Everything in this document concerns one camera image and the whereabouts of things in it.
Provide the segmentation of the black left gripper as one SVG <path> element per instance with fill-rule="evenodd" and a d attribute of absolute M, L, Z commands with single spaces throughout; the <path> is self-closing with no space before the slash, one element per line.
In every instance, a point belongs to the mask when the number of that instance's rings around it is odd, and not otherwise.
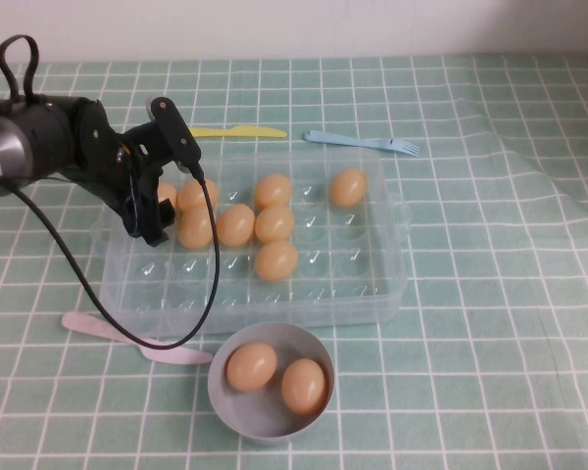
<path fill-rule="evenodd" d="M 170 155 L 148 148 L 141 137 L 152 137 L 149 122 L 126 134 L 108 122 L 99 101 L 83 101 L 75 114 L 76 182 L 99 197 L 122 221 L 127 234 L 149 246 L 169 240 L 176 209 L 170 199 L 159 202 L 159 179 Z"/>

